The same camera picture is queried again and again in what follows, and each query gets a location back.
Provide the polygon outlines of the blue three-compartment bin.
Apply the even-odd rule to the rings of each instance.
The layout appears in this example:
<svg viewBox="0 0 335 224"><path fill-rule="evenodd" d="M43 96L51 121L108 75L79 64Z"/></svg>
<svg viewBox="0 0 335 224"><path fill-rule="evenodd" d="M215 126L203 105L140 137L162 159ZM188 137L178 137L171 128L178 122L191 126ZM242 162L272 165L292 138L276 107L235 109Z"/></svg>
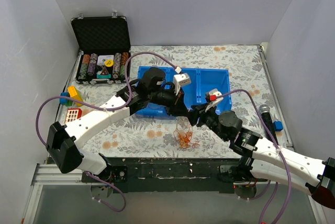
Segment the blue three-compartment bin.
<svg viewBox="0 0 335 224"><path fill-rule="evenodd" d="M140 66L138 69L138 78L142 78L145 71L151 66ZM176 74L172 67L159 66L159 69L165 73L164 82L172 82L173 76ZM184 73L187 73L191 78L191 84L183 87L185 92L184 103L188 109L192 105L203 104L206 102L205 94L212 89L219 90L222 94L230 91L229 72L224 69L199 69L199 68L184 68ZM232 100L231 95L223 98L217 105L216 113L219 115L223 111L231 110ZM164 106L149 103L146 108L136 112L136 115L152 116L159 118L169 118Z"/></svg>

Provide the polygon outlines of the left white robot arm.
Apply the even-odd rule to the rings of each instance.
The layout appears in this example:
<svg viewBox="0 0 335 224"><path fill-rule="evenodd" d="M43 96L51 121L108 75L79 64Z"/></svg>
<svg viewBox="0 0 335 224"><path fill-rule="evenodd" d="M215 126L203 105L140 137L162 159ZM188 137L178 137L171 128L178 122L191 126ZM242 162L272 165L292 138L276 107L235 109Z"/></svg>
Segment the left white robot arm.
<svg viewBox="0 0 335 224"><path fill-rule="evenodd" d="M164 106L172 116L187 116L182 87L190 84L186 73L174 75L166 83L165 72L149 68L142 78L133 80L112 96L105 104L85 116L65 125L55 122L49 128L46 149L61 173L74 169L90 172L100 182L111 177L111 169L102 154L83 150L93 136L110 126L147 107L149 103Z"/></svg>

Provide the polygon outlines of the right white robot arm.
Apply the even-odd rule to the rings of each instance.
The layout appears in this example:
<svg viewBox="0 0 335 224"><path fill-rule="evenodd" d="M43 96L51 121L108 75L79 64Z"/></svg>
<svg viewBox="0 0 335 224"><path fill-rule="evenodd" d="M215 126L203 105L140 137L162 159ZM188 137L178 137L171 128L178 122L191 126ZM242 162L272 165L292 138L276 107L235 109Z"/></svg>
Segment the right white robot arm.
<svg viewBox="0 0 335 224"><path fill-rule="evenodd" d="M188 114L192 125L207 126L221 140L230 143L235 153L252 159L237 167L237 176L248 181L252 177L290 185L317 203L334 209L334 159L314 159L275 144L242 126L233 111L216 114L206 105L194 107Z"/></svg>

